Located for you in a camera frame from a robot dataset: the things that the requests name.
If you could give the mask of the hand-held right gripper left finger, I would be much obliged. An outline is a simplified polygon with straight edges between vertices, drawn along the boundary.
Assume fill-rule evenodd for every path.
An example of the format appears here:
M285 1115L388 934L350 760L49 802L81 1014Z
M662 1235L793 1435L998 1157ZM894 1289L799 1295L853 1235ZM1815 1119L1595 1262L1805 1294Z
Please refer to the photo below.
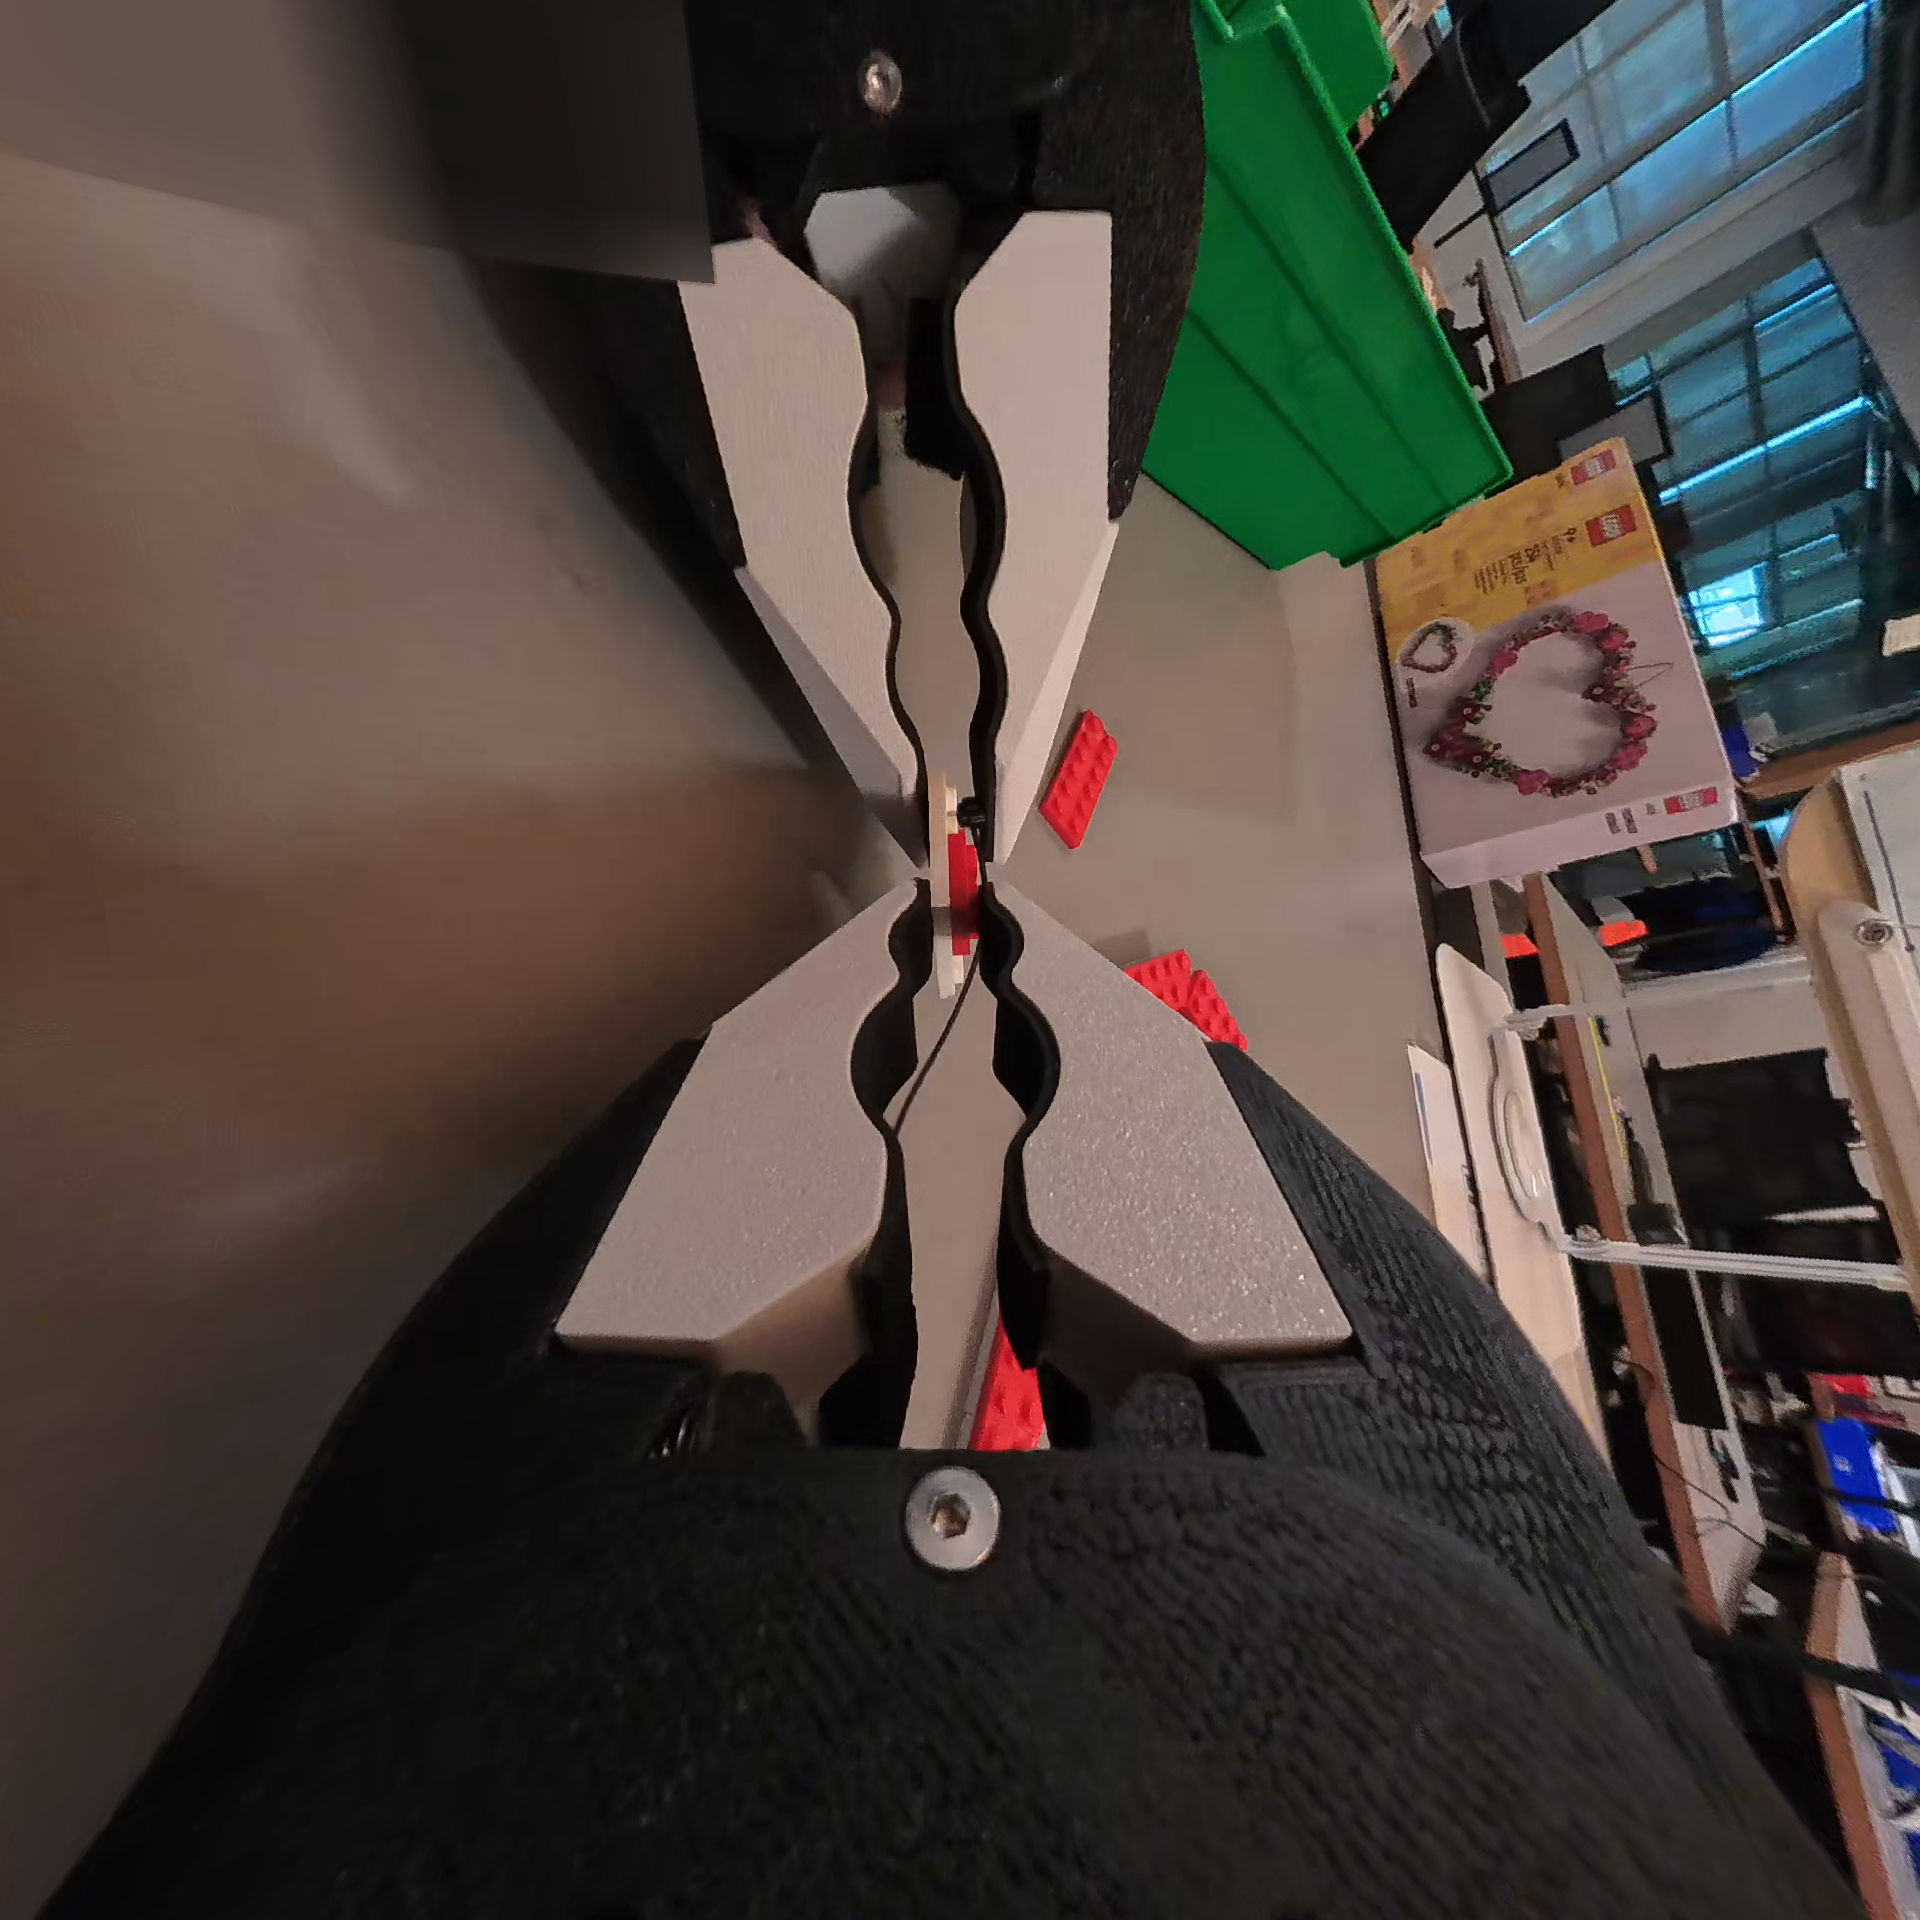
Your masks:
M827 1443L901 1443L918 1368L901 1140L931 887L718 1020L559 1315L585 1352L768 1374Z

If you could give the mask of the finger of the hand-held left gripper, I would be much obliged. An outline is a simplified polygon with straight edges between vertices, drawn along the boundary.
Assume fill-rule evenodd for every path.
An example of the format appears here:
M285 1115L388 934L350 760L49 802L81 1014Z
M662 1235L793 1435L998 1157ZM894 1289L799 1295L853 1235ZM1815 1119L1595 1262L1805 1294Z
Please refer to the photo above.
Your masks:
M899 610L855 512L873 397L853 312L773 241L737 240L683 286L741 538L733 579L873 815L925 864L925 753L899 712Z
M1113 219L1022 212L952 303L956 397L987 452L977 618L998 670L987 723L990 855L1039 800L1113 554Z

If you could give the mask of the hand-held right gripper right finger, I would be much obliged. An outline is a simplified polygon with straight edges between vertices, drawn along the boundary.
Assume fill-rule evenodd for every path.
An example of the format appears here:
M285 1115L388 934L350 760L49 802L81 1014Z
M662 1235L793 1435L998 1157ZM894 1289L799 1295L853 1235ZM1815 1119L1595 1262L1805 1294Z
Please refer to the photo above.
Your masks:
M1220 1047L1020 887L987 883L977 924L993 1072L1020 1107L998 1327L1048 1443L1091 1443L1145 1378L1347 1356L1352 1320Z

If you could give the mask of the thin black lego stalk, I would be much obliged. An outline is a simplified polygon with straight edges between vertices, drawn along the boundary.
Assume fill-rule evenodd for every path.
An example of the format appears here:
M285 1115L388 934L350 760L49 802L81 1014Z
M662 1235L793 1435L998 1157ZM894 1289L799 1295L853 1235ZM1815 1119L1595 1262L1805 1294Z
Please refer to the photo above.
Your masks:
M931 973L935 973L935 918L931 918ZM935 1066L940 1060L940 1056L946 1047L946 1040L952 1036L956 1016L961 1016L961 1010L963 1010L963 1002L965 1002L965 996L973 991L973 975L977 975L977 961L973 961L973 967L968 967L968 973L963 980L963 991L952 999L940 999L940 994L936 994L936 999L942 1002L940 1029L935 1031L935 1041L925 1046L911 1082L903 1085L903 1092L899 1095L894 1107L888 1109L888 1119L890 1119L894 1133L903 1130L903 1119L911 1117L911 1109L913 1109L913 1105L918 1105L918 1097L921 1097L921 1092L925 1092Z

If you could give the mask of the white and red lego assembly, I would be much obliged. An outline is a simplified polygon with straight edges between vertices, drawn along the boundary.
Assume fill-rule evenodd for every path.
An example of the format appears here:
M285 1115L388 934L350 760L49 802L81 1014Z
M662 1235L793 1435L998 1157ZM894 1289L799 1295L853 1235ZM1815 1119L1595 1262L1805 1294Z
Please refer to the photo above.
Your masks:
M952 999L977 961L979 802L942 770L926 775L926 883L935 918L935 987Z

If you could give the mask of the red lego piece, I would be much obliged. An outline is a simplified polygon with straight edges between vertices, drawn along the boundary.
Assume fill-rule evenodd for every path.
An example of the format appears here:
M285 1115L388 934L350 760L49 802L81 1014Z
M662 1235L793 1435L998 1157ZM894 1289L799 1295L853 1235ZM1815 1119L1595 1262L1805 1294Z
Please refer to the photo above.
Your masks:
M973 1454L1034 1454L1048 1447L1039 1372L1024 1368L997 1320L965 1447Z

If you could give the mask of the red flat lego plate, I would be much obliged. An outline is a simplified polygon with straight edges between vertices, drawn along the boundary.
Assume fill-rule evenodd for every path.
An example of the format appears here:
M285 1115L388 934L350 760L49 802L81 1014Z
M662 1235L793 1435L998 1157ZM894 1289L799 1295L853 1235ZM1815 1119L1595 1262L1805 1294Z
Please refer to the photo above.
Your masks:
M1118 737L1093 709L1081 709L1039 802L1041 822L1069 851L1084 846L1113 765Z

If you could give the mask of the lego set cardboard box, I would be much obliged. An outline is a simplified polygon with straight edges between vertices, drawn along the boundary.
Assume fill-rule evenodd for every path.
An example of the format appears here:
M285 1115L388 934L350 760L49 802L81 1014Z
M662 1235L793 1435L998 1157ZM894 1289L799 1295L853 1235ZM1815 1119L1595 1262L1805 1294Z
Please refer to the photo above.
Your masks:
M1372 572L1435 884L1733 827L1736 782L1627 441L1464 507Z

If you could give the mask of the green plastic bin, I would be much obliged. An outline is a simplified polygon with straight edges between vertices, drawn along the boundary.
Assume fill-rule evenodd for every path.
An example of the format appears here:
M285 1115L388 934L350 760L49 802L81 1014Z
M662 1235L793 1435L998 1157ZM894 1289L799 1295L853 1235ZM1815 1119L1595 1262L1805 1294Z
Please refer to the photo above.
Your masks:
M1142 473L1272 572L1510 481L1352 144L1394 84L1372 5L1192 5L1206 223Z

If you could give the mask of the black monitor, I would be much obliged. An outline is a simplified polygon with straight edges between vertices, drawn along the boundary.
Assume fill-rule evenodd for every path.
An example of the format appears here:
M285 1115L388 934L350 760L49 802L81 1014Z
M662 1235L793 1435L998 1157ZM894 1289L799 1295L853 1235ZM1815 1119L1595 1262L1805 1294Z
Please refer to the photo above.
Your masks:
M1647 1092L1693 1239L1871 1206L1852 1157L1860 1133L1821 1047L1684 1068L1648 1058Z

